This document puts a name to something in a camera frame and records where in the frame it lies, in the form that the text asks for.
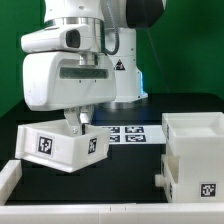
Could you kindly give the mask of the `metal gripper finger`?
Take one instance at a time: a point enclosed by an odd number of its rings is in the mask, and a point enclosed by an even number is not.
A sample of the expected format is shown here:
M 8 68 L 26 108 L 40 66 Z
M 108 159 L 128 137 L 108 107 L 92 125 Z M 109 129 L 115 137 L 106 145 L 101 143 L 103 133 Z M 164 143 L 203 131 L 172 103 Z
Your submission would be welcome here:
M 64 110 L 64 117 L 74 135 L 80 134 L 80 119 L 76 108 L 67 108 Z
M 82 134 L 86 133 L 86 126 L 89 125 L 92 121 L 94 113 L 94 106 L 93 105 L 87 105 L 83 106 L 80 110 L 80 121 L 81 121 L 81 127 L 82 127 Z

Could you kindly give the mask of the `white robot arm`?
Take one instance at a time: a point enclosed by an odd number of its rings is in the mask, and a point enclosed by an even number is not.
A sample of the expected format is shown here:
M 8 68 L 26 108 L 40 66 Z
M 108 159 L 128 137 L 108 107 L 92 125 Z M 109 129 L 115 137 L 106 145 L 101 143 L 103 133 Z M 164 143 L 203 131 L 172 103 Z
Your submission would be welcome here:
M 95 105 L 129 109 L 144 102 L 136 31 L 163 15 L 167 0 L 45 0 L 45 27 L 21 46 L 24 98 L 34 111 L 62 109 L 76 133 Z

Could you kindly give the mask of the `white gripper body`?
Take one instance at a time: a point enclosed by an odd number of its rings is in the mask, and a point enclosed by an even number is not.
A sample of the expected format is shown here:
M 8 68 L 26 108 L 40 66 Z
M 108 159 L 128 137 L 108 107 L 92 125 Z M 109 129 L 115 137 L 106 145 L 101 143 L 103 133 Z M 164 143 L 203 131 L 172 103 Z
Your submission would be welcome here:
M 25 102 L 34 111 L 52 111 L 113 101 L 114 67 L 108 56 L 82 64 L 78 53 L 29 54 L 23 62 Z

